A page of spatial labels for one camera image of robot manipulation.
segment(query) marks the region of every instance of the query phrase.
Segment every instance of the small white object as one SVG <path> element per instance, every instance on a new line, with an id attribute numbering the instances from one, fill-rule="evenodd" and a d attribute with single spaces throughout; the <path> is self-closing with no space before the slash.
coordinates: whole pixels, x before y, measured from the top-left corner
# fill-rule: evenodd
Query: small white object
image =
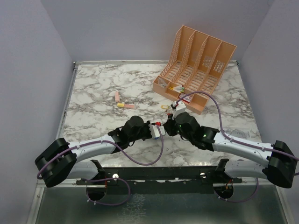
<path id="1" fill-rule="evenodd" d="M 160 126 L 159 128 L 160 128 L 161 134 L 165 135 L 165 129 L 164 129 L 164 127 Z M 157 128 L 156 125 L 149 125 L 149 130 L 150 130 L 150 134 L 151 134 L 152 138 L 155 139 L 155 138 L 160 137 L 160 133 L 159 133 L 158 128 Z"/>
<path id="2" fill-rule="evenodd" d="M 120 178 L 118 174 L 113 174 L 112 178 Z"/>
<path id="3" fill-rule="evenodd" d="M 173 87 L 174 90 L 181 90 L 182 88 L 183 88 L 182 85 L 178 85 L 178 86 L 176 86 L 176 87 Z"/>
<path id="4" fill-rule="evenodd" d="M 175 112 L 173 113 L 172 119 L 174 120 L 180 113 L 184 113 L 185 110 L 186 110 L 186 105 L 182 101 L 179 101 L 178 105 L 176 106 Z"/>

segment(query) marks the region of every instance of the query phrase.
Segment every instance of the white marble table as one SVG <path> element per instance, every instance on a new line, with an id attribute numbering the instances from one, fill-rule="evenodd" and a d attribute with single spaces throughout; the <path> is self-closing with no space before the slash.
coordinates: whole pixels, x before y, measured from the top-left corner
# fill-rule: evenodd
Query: white marble table
<path id="1" fill-rule="evenodd" d="M 153 91 L 153 81 L 166 64 L 106 64 L 80 65 L 66 115 L 63 136 L 68 141 L 100 137 L 125 124 L 133 115 L 144 121 L 167 116 L 160 108 L 171 101 Z M 137 109 L 118 108 L 114 92 L 121 101 L 135 104 Z M 235 63 L 226 68 L 213 96 L 220 105 L 223 126 L 236 137 L 260 141 L 249 100 Z M 201 115 L 187 110 L 200 125 L 219 128 L 216 106 L 209 100 Z M 154 161 L 161 148 L 160 140 L 137 141 L 126 152 L 139 162 Z M 215 165 L 221 158 L 238 158 L 231 154 L 200 150 L 179 136 L 164 137 L 164 153 L 153 166 Z M 122 153 L 95 157 L 104 167 L 134 167 Z"/>

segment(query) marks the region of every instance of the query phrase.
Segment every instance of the organizer slot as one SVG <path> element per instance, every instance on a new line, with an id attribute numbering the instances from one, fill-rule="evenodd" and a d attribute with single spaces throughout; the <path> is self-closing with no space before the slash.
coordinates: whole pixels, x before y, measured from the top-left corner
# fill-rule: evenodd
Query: organizer slot
<path id="1" fill-rule="evenodd" d="M 215 61 L 210 70 L 210 75 L 215 76 L 216 78 L 220 78 L 223 74 L 231 56 L 235 51 L 236 46 L 230 43 L 222 42 L 217 56 L 215 57 Z"/>
<path id="2" fill-rule="evenodd" d="M 168 74 L 166 74 L 165 78 L 168 80 L 172 80 L 172 78 L 176 75 L 180 65 L 181 65 L 181 62 L 176 61 L 175 64 L 170 68 Z"/>
<path id="3" fill-rule="evenodd" d="M 198 70 L 202 72 L 207 72 L 209 66 L 213 63 L 213 56 L 220 46 L 221 40 L 209 36 L 202 53 L 201 61 L 199 63 Z"/>

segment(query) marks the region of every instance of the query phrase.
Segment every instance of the gray wall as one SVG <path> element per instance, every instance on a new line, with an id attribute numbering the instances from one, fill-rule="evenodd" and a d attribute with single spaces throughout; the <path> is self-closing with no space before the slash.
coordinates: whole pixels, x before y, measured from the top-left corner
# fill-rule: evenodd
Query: gray wall
<path id="1" fill-rule="evenodd" d="M 75 61 L 168 60 L 182 25 L 238 46 L 241 59 L 272 0 L 42 0 Z"/>
<path id="2" fill-rule="evenodd" d="M 296 156 L 299 156 L 298 21 L 297 0 L 276 0 L 240 62 L 263 141 L 285 141 Z M 295 177 L 293 187 L 286 193 L 299 223 L 299 177 Z"/>
<path id="3" fill-rule="evenodd" d="M 0 223 L 25 223 L 34 159 L 54 140 L 73 68 L 40 0 L 0 6 Z"/>

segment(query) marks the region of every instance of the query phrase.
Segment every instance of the purple cable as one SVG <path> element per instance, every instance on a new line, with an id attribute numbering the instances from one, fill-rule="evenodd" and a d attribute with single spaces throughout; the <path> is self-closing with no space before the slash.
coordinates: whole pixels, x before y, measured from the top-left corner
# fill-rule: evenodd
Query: purple cable
<path id="1" fill-rule="evenodd" d="M 130 186 L 129 184 L 121 179 L 121 178 L 105 178 L 105 179 L 100 179 L 100 180 L 86 180 L 86 179 L 83 179 L 84 181 L 86 182 L 101 182 L 101 181 L 111 181 L 111 180 L 120 180 L 122 182 L 124 182 L 128 188 L 128 196 L 125 200 L 123 200 L 122 202 L 119 202 L 119 203 L 115 203 L 115 204 L 109 204 L 109 203 L 103 203 L 103 202 L 98 202 L 98 201 L 93 201 L 89 198 L 89 195 L 88 193 L 86 192 L 86 196 L 88 198 L 87 202 L 91 201 L 93 203 L 96 203 L 96 204 L 101 204 L 101 205 L 106 205 L 106 206 L 118 206 L 118 205 L 121 205 L 121 204 L 124 204 L 125 202 L 127 202 L 129 199 L 130 199 L 130 196 L 131 196 L 131 189 L 130 189 Z"/>
<path id="2" fill-rule="evenodd" d="M 248 146 L 248 147 L 252 147 L 252 148 L 256 148 L 256 149 L 263 150 L 262 147 L 255 146 L 255 145 L 251 145 L 251 144 L 249 144 L 249 143 L 245 143 L 245 142 L 238 141 L 238 140 L 235 140 L 235 139 L 231 139 L 230 137 L 228 137 L 228 136 L 225 134 L 225 132 L 224 132 L 224 130 L 223 130 L 223 126 L 222 126 L 222 118 L 221 118 L 221 112 L 220 112 L 219 105 L 218 105 L 218 103 L 216 102 L 216 100 L 214 99 L 214 97 L 212 97 L 210 94 L 208 94 L 208 93 L 206 93 L 206 92 L 203 92 L 203 91 L 195 91 L 195 92 L 189 93 L 189 94 L 187 94 L 187 95 L 184 95 L 183 97 L 181 97 L 180 99 L 178 99 L 178 100 L 177 100 L 177 104 L 178 104 L 178 102 L 181 101 L 183 98 L 185 98 L 185 97 L 187 97 L 187 96 L 190 96 L 190 95 L 192 95 L 192 94 L 194 94 L 194 93 L 201 93 L 201 94 L 204 94 L 204 95 L 208 96 L 209 98 L 211 98 L 211 100 L 214 101 L 214 103 L 215 103 L 215 105 L 216 105 L 216 107 L 217 107 L 217 110 L 218 110 L 219 124 L 220 124 L 220 131 L 221 131 L 221 133 L 222 133 L 222 135 L 223 135 L 224 137 L 226 137 L 228 140 L 233 141 L 233 142 L 235 142 L 235 143 L 238 143 L 238 144 L 240 144 L 240 145 L 244 145 L 244 146 Z M 285 153 L 285 152 L 278 151 L 278 150 L 276 150 L 276 149 L 272 149 L 272 148 L 264 148 L 264 150 L 265 150 L 265 151 L 274 152 L 274 153 L 279 153 L 279 154 L 282 154 L 282 155 L 291 157 L 292 159 L 295 159 L 295 160 L 299 161 L 299 158 L 298 158 L 298 157 L 293 156 L 293 155 L 288 154 L 288 153 Z"/>
<path id="3" fill-rule="evenodd" d="M 217 192 L 214 190 L 214 193 L 218 196 L 219 199 L 225 201 L 225 202 L 230 202 L 230 203 L 241 203 L 241 202 L 246 202 L 246 201 L 249 201 L 250 199 L 252 199 L 258 192 L 258 189 L 259 189 L 259 184 L 258 184 L 258 178 L 256 179 L 256 190 L 252 193 L 251 196 L 249 196 L 248 198 L 246 199 L 242 199 L 242 200 L 239 200 L 239 201 L 236 201 L 236 200 L 228 200 L 228 199 L 225 199 L 223 197 L 220 197 Z"/>
<path id="4" fill-rule="evenodd" d="M 153 162 L 150 162 L 150 163 L 141 163 L 141 162 L 138 162 L 136 160 L 134 160 L 132 157 L 130 157 L 121 147 L 119 147 L 117 144 L 115 144 L 114 142 L 111 142 L 111 141 L 108 141 L 108 140 L 98 140 L 98 141 L 92 141 L 92 142 L 88 142 L 88 143 L 84 143 L 84 144 L 81 144 L 79 145 L 80 147 L 84 147 L 84 146 L 88 146 L 88 145 L 92 145 L 92 144 L 97 144 L 97 143 L 102 143 L 102 142 L 105 142 L 105 143 L 109 143 L 109 144 L 112 144 L 114 145 L 115 147 L 117 147 L 122 153 L 125 154 L 126 157 L 128 157 L 131 161 L 139 164 L 139 165 L 142 165 L 142 166 L 150 166 L 150 165 L 153 165 L 155 164 L 162 156 L 162 153 L 163 153 L 163 148 L 164 148 L 164 140 L 163 140 L 163 135 L 161 133 L 161 130 L 160 130 L 160 127 L 157 125 L 157 128 L 158 128 L 158 131 L 159 131 L 159 134 L 160 134 L 160 137 L 161 137 L 161 152 L 160 152 L 160 155 L 158 156 L 158 158 L 153 161 Z M 56 160 L 59 156 L 62 156 L 64 155 L 65 153 L 73 150 L 73 149 L 76 149 L 77 147 L 74 146 L 74 147 L 71 147 L 71 148 L 68 148 L 64 151 L 62 151 L 61 153 L 57 154 L 55 157 L 53 157 L 49 162 L 47 162 L 41 169 L 40 171 L 37 173 L 37 179 L 41 180 L 42 177 L 40 177 L 41 173 L 54 161 Z"/>

